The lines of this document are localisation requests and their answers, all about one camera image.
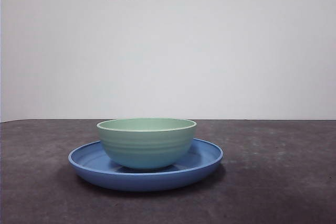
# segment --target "plate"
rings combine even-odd
[[[115,163],[100,141],[78,147],[69,154],[78,176],[94,185],[121,191],[160,191],[190,185],[214,172],[222,158],[220,147],[196,138],[185,156],[173,165],[151,172]]]

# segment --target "bowl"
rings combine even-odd
[[[184,119],[138,118],[97,124],[106,154],[116,163],[134,169],[169,166],[187,153],[196,123]]]

